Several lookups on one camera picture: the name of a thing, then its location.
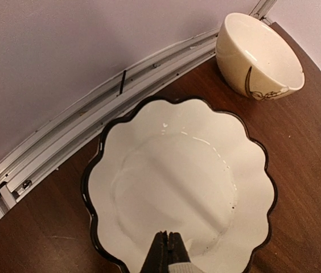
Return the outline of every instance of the ceramic bowl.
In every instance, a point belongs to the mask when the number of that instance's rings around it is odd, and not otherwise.
[[[155,234],[179,232],[204,272],[242,272],[270,237],[276,191],[266,166],[235,114],[149,97],[105,126],[85,170],[92,241],[138,273]]]
[[[269,26],[251,16],[231,13],[221,26],[216,59],[227,83],[256,100],[274,100],[304,85],[301,63]]]

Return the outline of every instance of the scalloped edge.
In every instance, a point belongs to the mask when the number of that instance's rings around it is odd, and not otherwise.
[[[97,154],[94,156],[94,158],[91,159],[91,161],[88,163],[88,165],[85,168],[85,171],[82,175],[82,179],[81,179],[81,193],[82,193],[82,198],[83,201],[85,202],[86,208],[90,214],[90,236],[91,236],[91,241],[94,245],[94,248],[97,250],[97,252],[104,257],[105,259],[107,259],[108,261],[116,264],[120,270],[121,273],[130,273],[129,269],[127,268],[126,264],[122,261],[117,259],[116,257],[114,257],[113,255],[111,255],[110,253],[108,253],[103,246],[100,243],[100,240],[98,238],[97,235],[97,225],[98,225],[98,216],[96,213],[96,210],[91,202],[90,196],[89,196],[89,191],[88,191],[88,182],[89,182],[89,177],[90,177],[90,173],[92,171],[92,169],[95,167],[95,165],[100,162],[100,160],[102,159],[102,156],[104,155],[104,149],[105,149],[105,142],[106,142],[106,138],[110,132],[110,130],[112,129],[112,127],[114,127],[116,124],[119,123],[127,123],[130,122],[138,113],[139,111],[148,103],[153,102],[153,101],[159,101],[159,100],[163,100],[163,101],[167,101],[170,104],[181,104],[182,102],[188,101],[188,100],[201,100],[204,103],[206,103],[208,105],[208,107],[214,111],[215,113],[226,113],[226,114],[230,114],[234,117],[236,117],[241,124],[243,125],[244,129],[245,129],[245,134],[246,137],[251,141],[254,142],[255,144],[259,145],[264,154],[265,154],[265,165],[264,165],[264,171],[267,174],[268,178],[270,179],[273,189],[274,189],[274,199],[272,202],[271,207],[269,208],[268,212],[267,212],[267,221],[268,221],[268,234],[267,237],[265,238],[265,240],[258,246],[256,246],[253,250],[252,253],[250,254],[250,259],[248,264],[246,265],[245,269],[243,272],[248,272],[252,266],[252,261],[254,258],[254,255],[256,253],[256,251],[258,251],[259,249],[261,249],[262,247],[264,247],[265,245],[268,244],[268,242],[271,239],[271,234],[272,234],[272,228],[271,228],[271,223],[270,223],[270,214],[273,211],[273,209],[275,208],[276,204],[277,204],[277,199],[278,199],[278,191],[277,191],[277,185],[275,184],[275,181],[273,180],[273,178],[269,175],[267,168],[268,168],[268,162],[269,162],[269,156],[267,153],[266,148],[257,140],[251,138],[249,136],[249,132],[248,129],[246,128],[246,125],[244,123],[244,121],[235,113],[231,112],[231,111],[223,111],[223,110],[213,110],[213,108],[210,106],[210,104],[204,99],[201,98],[199,96],[188,96],[186,98],[182,98],[182,99],[177,99],[177,100],[171,100],[165,97],[161,97],[161,96],[151,96],[151,97],[147,97],[144,100],[142,100],[141,102],[139,102],[139,104],[129,113],[127,113],[125,116],[123,117],[119,117],[116,119],[113,119],[112,121],[110,121],[103,129],[103,131],[100,134],[100,140],[99,140],[99,145],[98,145],[98,151]]]

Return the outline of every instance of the black zip tie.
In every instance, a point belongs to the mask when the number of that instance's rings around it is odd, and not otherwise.
[[[124,89],[125,76],[126,76],[126,70],[124,70],[124,72],[122,73],[122,79],[121,79],[121,84],[120,84],[120,93],[119,93],[119,95],[122,94],[122,91],[123,91],[123,89]]]

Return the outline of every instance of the bowl rim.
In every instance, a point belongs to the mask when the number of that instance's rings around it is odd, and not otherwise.
[[[228,30],[227,28],[227,20],[230,19],[230,17],[233,17],[233,16],[237,16],[237,17],[242,17],[242,18],[250,18],[251,20],[254,20],[255,22],[258,22],[258,24],[260,26],[263,26],[267,29],[269,29],[271,31],[271,33],[273,33],[274,36],[277,37],[278,40],[281,41],[281,43],[283,43],[284,45],[286,45],[290,50],[291,52],[293,53],[293,55],[295,56],[296,60],[297,60],[297,63],[299,65],[299,68],[301,69],[301,77],[302,77],[302,83],[300,84],[300,86],[298,87],[291,87],[291,86],[288,86],[286,84],[283,84],[279,81],[277,81],[276,79],[272,78],[271,76],[269,76],[267,73],[265,73],[263,71],[263,69],[260,68],[260,66],[255,62],[255,60],[253,60],[250,56],[244,54],[244,50],[243,48],[237,44],[235,42],[235,40],[232,38],[231,34],[230,34],[230,31]],[[303,72],[303,67],[302,67],[302,64],[301,64],[301,61],[299,60],[299,58],[297,57],[296,53],[294,52],[294,50],[290,47],[290,45],[285,41],[284,38],[282,38],[278,33],[276,33],[276,31],[274,29],[272,29],[270,26],[268,26],[267,24],[263,23],[262,21],[250,16],[250,15],[247,15],[247,14],[244,14],[244,13],[230,13],[228,14],[225,19],[224,19],[224,23],[223,23],[223,26],[225,27],[225,30],[226,30],[226,33],[227,35],[229,36],[230,38],[230,41],[233,43],[233,45],[240,51],[242,52],[242,55],[247,58],[251,64],[253,64],[253,66],[258,69],[263,75],[265,75],[269,80],[271,80],[272,82],[274,82],[275,84],[278,84],[280,86],[285,86],[285,87],[288,87],[289,90],[291,91],[297,91],[297,90],[300,90],[304,84],[305,84],[305,76],[304,76],[304,72]]]
[[[267,174],[268,178],[270,179],[272,186],[273,186],[273,191],[274,191],[274,198],[273,198],[273,202],[270,206],[270,208],[267,211],[267,222],[268,222],[268,234],[265,238],[265,240],[258,246],[256,246],[251,254],[250,254],[250,258],[249,258],[249,262],[246,265],[246,267],[244,268],[243,272],[248,272],[251,268],[252,265],[252,261],[253,261],[253,257],[256,253],[257,250],[263,248],[265,245],[268,244],[268,242],[271,239],[271,235],[272,235],[272,228],[271,228],[271,223],[270,223],[270,214],[273,211],[273,209],[275,208],[276,204],[277,204],[277,199],[278,199],[278,190],[277,190],[277,185],[275,183],[275,181],[273,180],[273,178],[270,176],[270,174],[267,171],[268,168],[268,162],[269,162],[269,156],[267,153],[266,148],[263,146],[263,144],[261,144],[259,141],[255,140],[254,138],[251,138],[249,136],[249,132],[248,129],[246,128],[246,125],[244,123],[244,121],[234,112],[232,111],[226,111],[226,110],[214,110],[211,105],[207,102],[207,100],[205,100],[202,97],[199,96],[187,96],[185,98],[181,98],[181,99],[169,99],[166,97],[162,97],[162,96],[150,96],[150,97],[146,97],[145,99],[143,99],[141,102],[139,102],[136,107],[131,110],[129,113],[127,113],[126,115],[124,115],[123,117],[118,117],[115,118],[113,120],[111,120],[108,124],[105,125],[103,131],[101,132],[100,136],[99,136],[99,143],[98,143],[98,148],[97,148],[97,153],[95,154],[95,156],[90,160],[90,162],[88,163],[88,165],[86,166],[84,173],[82,175],[81,178],[81,195],[82,195],[82,199],[85,203],[85,206],[90,214],[90,237],[91,237],[91,241],[92,244],[94,245],[94,248],[96,249],[96,251],[102,256],[104,257],[106,260],[114,263],[115,265],[117,265],[120,270],[121,273],[130,273],[129,269],[127,268],[126,264],[116,258],[115,256],[113,256],[112,254],[108,253],[103,246],[101,245],[100,239],[98,238],[98,234],[97,234],[97,227],[98,227],[98,215],[96,213],[96,209],[94,208],[91,199],[90,199],[90,195],[89,195],[89,177],[90,177],[90,173],[92,171],[92,169],[96,166],[96,164],[98,162],[100,162],[100,160],[102,159],[103,155],[104,155],[104,149],[105,149],[105,142],[106,142],[106,138],[110,132],[110,130],[117,124],[119,123],[128,123],[130,121],[133,120],[133,118],[140,112],[140,110],[146,106],[147,104],[154,102],[154,101],[166,101],[170,104],[173,105],[177,105],[177,104],[181,104],[182,102],[186,102],[189,100],[201,100],[203,101],[205,104],[207,104],[207,106],[214,111],[215,113],[225,113],[225,114],[230,114],[234,117],[236,117],[241,124],[244,127],[245,130],[245,134],[246,137],[251,141],[254,142],[255,144],[257,144],[258,146],[260,146],[265,154],[265,165],[264,165],[264,171]]]

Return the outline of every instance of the brown wooden surface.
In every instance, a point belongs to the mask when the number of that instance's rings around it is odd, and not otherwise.
[[[279,197],[271,241],[256,253],[251,272],[321,272],[321,72],[280,26],[273,27],[301,60],[303,90],[277,101],[249,100],[230,90],[212,59],[160,93],[197,94],[216,110],[237,113],[267,148]],[[96,140],[0,221],[0,272],[118,272],[92,247],[81,199],[80,177],[95,152]]]

